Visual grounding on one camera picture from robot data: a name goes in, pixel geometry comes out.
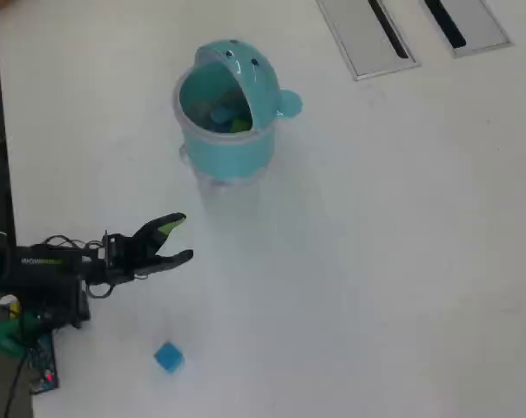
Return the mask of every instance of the container lid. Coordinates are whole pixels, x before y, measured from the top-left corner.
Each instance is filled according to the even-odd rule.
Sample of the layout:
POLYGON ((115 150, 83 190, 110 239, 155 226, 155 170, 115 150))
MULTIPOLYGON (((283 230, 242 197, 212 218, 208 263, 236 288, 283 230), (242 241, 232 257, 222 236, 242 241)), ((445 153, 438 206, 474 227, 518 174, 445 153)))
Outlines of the container lid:
POLYGON ((301 111, 301 99, 281 91, 269 61, 255 48, 236 40, 217 41, 198 49, 195 66, 222 63, 236 78, 249 104, 253 127, 263 131, 277 116, 293 117, 301 111))

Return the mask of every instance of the black cable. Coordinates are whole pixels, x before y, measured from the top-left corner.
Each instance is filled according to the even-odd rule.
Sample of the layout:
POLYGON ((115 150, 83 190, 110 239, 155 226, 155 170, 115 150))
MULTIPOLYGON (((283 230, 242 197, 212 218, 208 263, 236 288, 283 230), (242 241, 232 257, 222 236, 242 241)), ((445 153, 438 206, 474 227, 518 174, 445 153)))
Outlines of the black cable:
POLYGON ((89 296, 91 299, 106 299, 112 294, 112 291, 114 290, 114 287, 115 287, 114 285, 108 285, 108 286, 109 286, 109 288, 106 291, 106 293, 98 295, 98 294, 95 294, 94 292, 92 292, 91 285, 87 285, 87 296, 89 296))
POLYGON ((100 241, 89 241, 87 244, 85 244, 85 248, 87 250, 100 249, 104 247, 105 245, 100 241))
POLYGON ((11 404, 13 403, 13 400, 16 396, 17 383, 19 382, 19 377, 21 376, 21 372, 23 371, 23 366, 26 361, 27 361, 27 353, 25 352, 23 358, 19 361, 19 364, 17 365, 16 375, 13 379, 13 382, 11 383, 10 394, 8 395, 8 402, 5 405, 5 410, 3 412, 3 418, 10 418, 11 404))
POLYGON ((65 235, 52 235, 51 237, 45 239, 43 241, 43 244, 45 245, 52 245, 52 246, 64 246, 64 244, 70 244, 73 248, 80 248, 78 244, 81 244, 82 246, 85 245, 85 243, 80 239, 69 239, 65 235), (63 241, 60 244, 51 244, 51 242, 54 239, 62 239, 63 241))

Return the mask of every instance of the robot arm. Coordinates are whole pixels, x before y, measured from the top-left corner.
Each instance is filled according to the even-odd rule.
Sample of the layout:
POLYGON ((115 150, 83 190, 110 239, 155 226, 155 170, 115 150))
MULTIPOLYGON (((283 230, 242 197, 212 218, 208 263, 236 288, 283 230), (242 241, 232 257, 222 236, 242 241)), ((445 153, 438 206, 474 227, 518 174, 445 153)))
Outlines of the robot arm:
POLYGON ((27 314, 40 319, 36 334, 66 325, 80 327, 90 319, 87 295, 106 298, 115 286, 192 259, 193 250, 172 257, 157 255, 172 229, 184 220, 184 214, 174 213, 147 223, 132 237, 106 234, 102 241, 84 247, 74 241, 71 246, 53 246, 47 240, 2 250, 0 293, 14 294, 27 314), (91 287, 103 284, 109 289, 105 294, 92 292, 91 287))

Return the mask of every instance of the blue cube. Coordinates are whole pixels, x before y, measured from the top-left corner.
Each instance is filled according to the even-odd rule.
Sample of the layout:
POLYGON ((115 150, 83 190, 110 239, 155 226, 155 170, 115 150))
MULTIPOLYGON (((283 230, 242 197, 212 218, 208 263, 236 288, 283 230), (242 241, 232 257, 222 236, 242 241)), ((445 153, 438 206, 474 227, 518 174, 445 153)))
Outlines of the blue cube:
POLYGON ((166 342, 155 353, 155 360, 168 373, 174 373, 184 363, 184 355, 173 344, 166 342))

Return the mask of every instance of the teal container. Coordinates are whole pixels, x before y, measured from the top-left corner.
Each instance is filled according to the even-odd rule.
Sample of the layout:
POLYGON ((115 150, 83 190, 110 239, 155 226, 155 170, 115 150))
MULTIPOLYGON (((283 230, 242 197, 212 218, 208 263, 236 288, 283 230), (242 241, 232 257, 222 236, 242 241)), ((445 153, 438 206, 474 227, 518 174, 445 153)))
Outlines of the teal container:
POLYGON ((198 49, 173 104, 183 155, 200 177, 220 183, 250 181, 264 171, 274 154, 275 121, 302 107, 297 94, 280 89, 269 61, 236 40, 198 49))

